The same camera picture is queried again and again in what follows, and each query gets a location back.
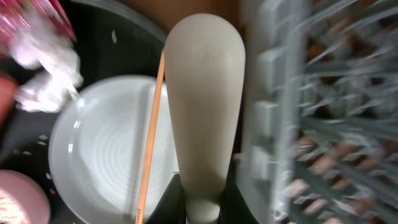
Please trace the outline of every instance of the beige handle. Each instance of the beige handle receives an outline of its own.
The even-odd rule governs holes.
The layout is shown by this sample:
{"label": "beige handle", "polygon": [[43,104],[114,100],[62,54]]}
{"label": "beige handle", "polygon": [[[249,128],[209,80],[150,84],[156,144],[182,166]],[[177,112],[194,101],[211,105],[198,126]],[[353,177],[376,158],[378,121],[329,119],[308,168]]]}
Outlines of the beige handle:
{"label": "beige handle", "polygon": [[165,44],[165,77],[189,224],[218,218],[244,78],[245,51],[226,20],[197,14]]}
{"label": "beige handle", "polygon": [[139,192],[138,210],[136,215],[136,224],[142,224],[144,219],[145,201],[147,198],[150,163],[154,151],[157,116],[159,114],[160,97],[162,96],[162,84],[164,77],[164,53],[160,56],[159,71],[157,72],[156,88],[154,95],[154,103],[150,113],[149,130],[147,137],[147,145],[145,150],[144,167],[142,168],[141,187]]}

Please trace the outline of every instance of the white crumpled tissue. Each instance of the white crumpled tissue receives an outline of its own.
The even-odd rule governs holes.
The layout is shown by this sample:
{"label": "white crumpled tissue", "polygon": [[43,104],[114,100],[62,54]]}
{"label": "white crumpled tissue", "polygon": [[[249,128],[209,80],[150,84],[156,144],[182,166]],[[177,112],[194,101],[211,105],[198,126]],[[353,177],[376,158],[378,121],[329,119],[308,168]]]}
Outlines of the white crumpled tissue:
{"label": "white crumpled tissue", "polygon": [[10,54],[26,69],[43,66],[45,71],[22,85],[16,100],[22,110],[57,113],[71,96],[78,96],[76,88],[83,82],[80,58],[70,40],[58,35],[49,19],[38,14],[28,16],[30,27],[22,28],[12,40]]}

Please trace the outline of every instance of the pink round container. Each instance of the pink round container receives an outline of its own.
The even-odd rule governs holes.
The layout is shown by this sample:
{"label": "pink round container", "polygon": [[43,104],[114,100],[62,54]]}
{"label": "pink round container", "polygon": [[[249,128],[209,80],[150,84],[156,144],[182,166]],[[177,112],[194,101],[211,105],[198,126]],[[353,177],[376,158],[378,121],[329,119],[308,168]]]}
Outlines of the pink round container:
{"label": "pink round container", "polygon": [[50,205],[43,190],[28,176],[0,170],[0,221],[14,217],[24,224],[47,224]]}

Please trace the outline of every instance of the white plate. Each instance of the white plate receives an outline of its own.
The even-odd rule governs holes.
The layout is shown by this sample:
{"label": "white plate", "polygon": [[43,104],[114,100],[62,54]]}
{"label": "white plate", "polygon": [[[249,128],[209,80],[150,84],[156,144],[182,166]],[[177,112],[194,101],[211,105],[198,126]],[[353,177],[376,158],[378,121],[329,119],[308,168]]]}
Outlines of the white plate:
{"label": "white plate", "polygon": [[[62,199],[83,221],[134,223],[154,90],[151,77],[106,79],[84,89],[81,99],[58,118],[50,139],[50,169]],[[177,156],[164,85],[145,218],[175,172]]]}

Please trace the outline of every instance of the dish rack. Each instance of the dish rack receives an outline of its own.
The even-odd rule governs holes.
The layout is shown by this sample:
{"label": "dish rack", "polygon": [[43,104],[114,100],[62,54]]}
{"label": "dish rack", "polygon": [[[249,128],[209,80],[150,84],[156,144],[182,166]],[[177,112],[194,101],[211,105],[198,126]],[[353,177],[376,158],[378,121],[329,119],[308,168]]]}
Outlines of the dish rack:
{"label": "dish rack", "polygon": [[398,1],[241,1],[259,223],[398,223]]}

